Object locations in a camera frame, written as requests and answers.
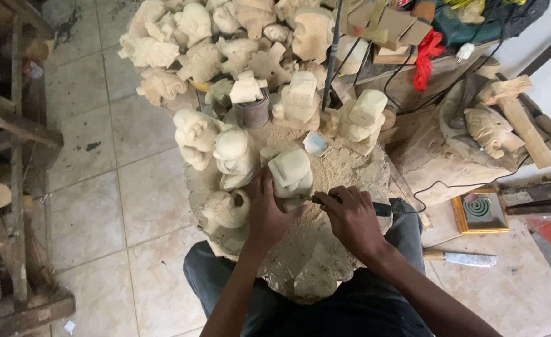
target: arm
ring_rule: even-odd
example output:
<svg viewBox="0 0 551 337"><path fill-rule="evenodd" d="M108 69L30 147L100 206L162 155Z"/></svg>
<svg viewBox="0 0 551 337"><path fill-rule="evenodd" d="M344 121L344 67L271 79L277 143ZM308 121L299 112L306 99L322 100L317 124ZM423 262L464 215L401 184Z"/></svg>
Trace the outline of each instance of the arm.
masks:
<svg viewBox="0 0 551 337"><path fill-rule="evenodd" d="M248 215L250 234L232 276L204 325L201 337L240 335L258 268L269 250L284 237L305 210L302 206L291 213L280 211L275 204L272 182L273 176L267 167L259 171L253 182L254 200Z"/></svg>
<svg viewBox="0 0 551 337"><path fill-rule="evenodd" d="M323 192L315 195L326 205L322 209L334 235L369 270L396 287L437 337L500 336L473 311L414 269L384 239L369 193L352 186L333 188L329 194L339 195L342 204Z"/></svg>

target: left hand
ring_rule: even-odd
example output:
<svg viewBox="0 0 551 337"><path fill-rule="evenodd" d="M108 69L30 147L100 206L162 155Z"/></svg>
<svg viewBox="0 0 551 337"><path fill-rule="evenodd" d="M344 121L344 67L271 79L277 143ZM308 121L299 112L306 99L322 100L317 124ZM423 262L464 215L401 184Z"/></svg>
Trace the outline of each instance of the left hand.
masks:
<svg viewBox="0 0 551 337"><path fill-rule="evenodd" d="M280 211L273 195L273 175L267 166L258 172L253 183L254 200L248 215L250 234L245 245L266 256L294 221L301 217L307 205L303 204L290 213Z"/></svg>

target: electric plug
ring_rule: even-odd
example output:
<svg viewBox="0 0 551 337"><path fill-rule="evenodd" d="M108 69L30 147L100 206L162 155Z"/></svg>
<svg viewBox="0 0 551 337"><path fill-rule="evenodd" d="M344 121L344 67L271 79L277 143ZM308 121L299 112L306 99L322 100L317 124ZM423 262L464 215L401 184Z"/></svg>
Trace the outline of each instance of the electric plug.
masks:
<svg viewBox="0 0 551 337"><path fill-rule="evenodd" d="M462 60L469 59L471 57L471 54L473 54L475 50L475 45L473 43L465 43L460 48L459 52L456 53L456 57L459 58L459 62Z"/></svg>

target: sandpaper roll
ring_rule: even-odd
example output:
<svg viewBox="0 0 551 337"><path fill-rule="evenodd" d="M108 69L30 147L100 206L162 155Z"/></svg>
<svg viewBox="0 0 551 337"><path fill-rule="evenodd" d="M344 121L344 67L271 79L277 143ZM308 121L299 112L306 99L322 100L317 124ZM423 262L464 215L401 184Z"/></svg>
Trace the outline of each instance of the sandpaper roll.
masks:
<svg viewBox="0 0 551 337"><path fill-rule="evenodd" d="M262 100L251 103L232 104L236 114L236 123L243 129L262 128L269 120L269 89L262 88Z"/></svg>

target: jeans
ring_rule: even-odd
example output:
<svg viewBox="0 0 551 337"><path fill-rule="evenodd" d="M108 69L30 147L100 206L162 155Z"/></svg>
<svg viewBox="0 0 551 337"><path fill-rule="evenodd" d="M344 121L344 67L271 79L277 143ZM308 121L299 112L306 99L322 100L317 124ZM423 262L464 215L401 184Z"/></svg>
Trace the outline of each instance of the jeans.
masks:
<svg viewBox="0 0 551 337"><path fill-rule="evenodd" d="M390 199L390 202L405 203L399 199ZM421 248L422 231L423 224L416 213L394 214L392 226L384 238L396 247L413 267L425 274ZM216 257L207 241L194 244L186 255L184 275L199 298L207 318L215 308L235 265L226 258ZM406 302L404 296L395 287L366 268L355 270L353 278L340 284L332 297L349 294L369 294ZM272 315L293 310L296 306L297 304L271 290L265 280L255 279L241 336L253 333Z"/></svg>

